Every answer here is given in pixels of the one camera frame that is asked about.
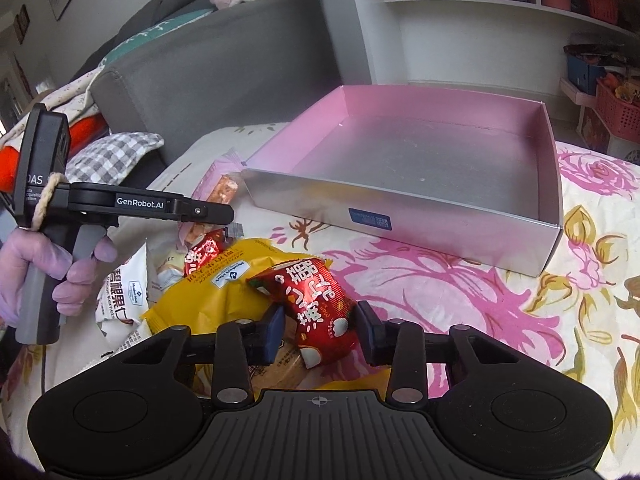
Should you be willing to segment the left hand purple glove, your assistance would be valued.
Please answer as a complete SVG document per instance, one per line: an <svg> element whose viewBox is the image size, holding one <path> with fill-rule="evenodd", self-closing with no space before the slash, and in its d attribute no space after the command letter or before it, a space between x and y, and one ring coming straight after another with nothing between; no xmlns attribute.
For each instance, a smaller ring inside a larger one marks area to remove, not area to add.
<svg viewBox="0 0 640 480"><path fill-rule="evenodd" d="M16 228L1 247L1 319L16 327L24 306L26 275L30 266L58 281L51 298L58 312L65 316L80 315L98 274L98 263L111 263L117 250L108 236L96 244L90 258L73 261L63 247L44 234Z"/></svg>

